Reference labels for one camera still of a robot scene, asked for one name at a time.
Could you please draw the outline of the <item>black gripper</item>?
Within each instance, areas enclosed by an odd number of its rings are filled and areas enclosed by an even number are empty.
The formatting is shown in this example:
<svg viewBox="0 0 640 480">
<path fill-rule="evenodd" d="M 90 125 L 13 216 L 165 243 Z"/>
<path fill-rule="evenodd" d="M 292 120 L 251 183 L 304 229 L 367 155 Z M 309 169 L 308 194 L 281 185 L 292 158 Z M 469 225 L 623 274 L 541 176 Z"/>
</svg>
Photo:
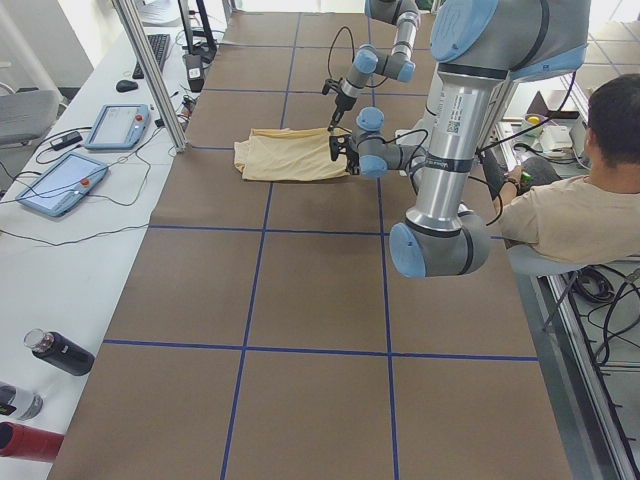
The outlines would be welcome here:
<svg viewBox="0 0 640 480">
<path fill-rule="evenodd" d="M 353 146 L 352 135 L 333 135 L 329 136 L 330 156 L 333 162 L 336 162 L 340 155 L 346 158 L 345 170 L 350 175 L 360 174 L 359 154 Z"/>
<path fill-rule="evenodd" d="M 347 79 L 335 80 L 327 78 L 324 81 L 322 94 L 327 95 L 330 91 L 336 92 L 336 107 L 327 128 L 329 132 L 333 132 L 339 126 L 343 115 L 354 107 L 356 103 L 356 87 Z"/>
</svg>

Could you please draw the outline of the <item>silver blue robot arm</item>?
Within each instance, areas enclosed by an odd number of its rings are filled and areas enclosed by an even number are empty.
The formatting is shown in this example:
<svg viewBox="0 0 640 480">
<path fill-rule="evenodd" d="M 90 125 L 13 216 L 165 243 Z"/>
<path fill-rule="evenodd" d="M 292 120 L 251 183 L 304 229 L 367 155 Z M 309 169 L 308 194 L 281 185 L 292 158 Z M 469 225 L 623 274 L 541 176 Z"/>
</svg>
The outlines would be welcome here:
<svg viewBox="0 0 640 480">
<path fill-rule="evenodd" d="M 396 270 L 409 278 L 464 275 L 490 250 L 485 222 L 462 194 L 494 89 L 507 81 L 552 78 L 577 70 L 587 49 L 586 1 L 448 1 L 438 11 L 430 47 L 442 86 L 432 93 L 435 119 L 420 145 L 385 140 L 383 113 L 362 109 L 353 130 L 331 132 L 333 156 L 352 174 L 405 172 L 417 194 L 390 232 Z"/>
<path fill-rule="evenodd" d="M 364 13 L 370 20 L 392 26 L 395 29 L 393 42 L 383 48 L 370 43 L 361 45 L 353 54 L 351 66 L 343 77 L 325 80 L 322 94 L 335 92 L 335 110 L 329 122 L 329 131 L 333 131 L 344 114 L 353 109 L 359 94 L 369 86 L 372 75 L 408 83 L 415 72 L 412 54 L 421 24 L 416 2 L 366 1 Z"/>
</svg>

